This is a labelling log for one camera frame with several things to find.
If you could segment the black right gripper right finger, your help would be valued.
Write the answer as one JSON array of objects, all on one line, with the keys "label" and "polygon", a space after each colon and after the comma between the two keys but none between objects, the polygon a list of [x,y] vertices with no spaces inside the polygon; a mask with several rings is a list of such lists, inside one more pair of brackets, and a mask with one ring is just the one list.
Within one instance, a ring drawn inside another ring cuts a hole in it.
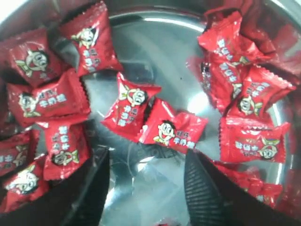
[{"label": "black right gripper right finger", "polygon": [[202,153],[188,150],[184,192],[192,226],[299,226],[245,192]]}]

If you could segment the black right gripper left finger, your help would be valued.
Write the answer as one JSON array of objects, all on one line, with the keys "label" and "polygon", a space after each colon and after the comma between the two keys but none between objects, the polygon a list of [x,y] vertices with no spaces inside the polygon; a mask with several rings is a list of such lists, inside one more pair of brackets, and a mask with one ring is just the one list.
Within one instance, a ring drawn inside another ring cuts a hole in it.
[{"label": "black right gripper left finger", "polygon": [[48,193],[2,214],[2,226],[97,226],[110,183],[107,148],[93,153],[76,172]]}]

